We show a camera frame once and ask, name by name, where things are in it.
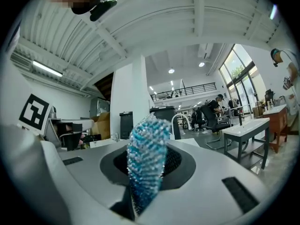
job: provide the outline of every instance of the large window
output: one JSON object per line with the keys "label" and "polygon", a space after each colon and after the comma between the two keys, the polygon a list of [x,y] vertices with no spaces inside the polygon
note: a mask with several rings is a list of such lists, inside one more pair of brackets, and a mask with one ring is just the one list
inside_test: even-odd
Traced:
{"label": "large window", "polygon": [[220,68],[231,98],[237,98],[244,112],[251,112],[258,99],[264,99],[266,91],[262,77],[242,45],[235,44]]}

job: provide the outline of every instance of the black bin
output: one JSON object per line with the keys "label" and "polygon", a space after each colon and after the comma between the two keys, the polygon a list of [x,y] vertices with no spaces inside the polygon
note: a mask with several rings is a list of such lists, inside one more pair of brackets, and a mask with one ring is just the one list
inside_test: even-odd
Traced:
{"label": "black bin", "polygon": [[[166,119],[168,121],[172,121],[173,116],[176,114],[174,106],[166,106],[166,107],[154,107],[150,109],[150,113],[154,112],[154,115],[157,119]],[[174,126],[174,135],[175,139],[181,139],[179,126],[177,122],[177,117],[173,120]]]}
{"label": "black bin", "polygon": [[129,139],[129,135],[133,129],[133,115],[132,112],[120,113],[120,139]]}

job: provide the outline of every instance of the black shirt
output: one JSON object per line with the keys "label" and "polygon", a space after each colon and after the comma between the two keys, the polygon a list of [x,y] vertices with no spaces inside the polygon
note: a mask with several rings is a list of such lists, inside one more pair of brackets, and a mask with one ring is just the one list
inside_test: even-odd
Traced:
{"label": "black shirt", "polygon": [[216,108],[219,107],[219,103],[216,100],[211,100],[207,106],[210,108],[210,110],[214,113]]}

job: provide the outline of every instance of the fluorescent light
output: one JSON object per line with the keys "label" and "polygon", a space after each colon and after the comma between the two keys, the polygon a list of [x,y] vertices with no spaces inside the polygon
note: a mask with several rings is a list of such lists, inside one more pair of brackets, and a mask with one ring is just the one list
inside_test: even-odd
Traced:
{"label": "fluorescent light", "polygon": [[272,12],[271,12],[271,15],[270,15],[270,19],[273,20],[273,18],[274,18],[275,15],[276,15],[276,12],[277,12],[277,6],[274,4],[274,5],[273,5]]}
{"label": "fluorescent light", "polygon": [[62,73],[60,73],[60,72],[58,72],[58,71],[55,71],[55,70],[53,70],[52,68],[49,68],[49,67],[47,67],[47,66],[41,64],[41,63],[38,62],[38,61],[33,61],[32,64],[33,64],[34,66],[37,66],[38,68],[41,68],[41,69],[43,69],[43,70],[49,72],[49,73],[52,73],[52,74],[54,74],[54,75],[57,75],[58,77],[62,77]]}

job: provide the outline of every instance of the railing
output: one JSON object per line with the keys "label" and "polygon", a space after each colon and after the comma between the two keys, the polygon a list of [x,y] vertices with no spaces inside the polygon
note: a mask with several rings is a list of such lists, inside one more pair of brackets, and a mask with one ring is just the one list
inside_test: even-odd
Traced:
{"label": "railing", "polygon": [[155,95],[151,95],[151,97],[154,102],[157,102],[157,101],[165,100],[165,99],[169,99],[169,98],[178,98],[178,97],[182,97],[182,96],[186,96],[186,95],[192,95],[192,94],[208,92],[208,91],[213,91],[213,90],[217,90],[214,82],[197,85],[197,86],[193,86],[193,87],[188,87],[188,88],[176,89],[174,91],[161,92],[161,93],[158,93]]}

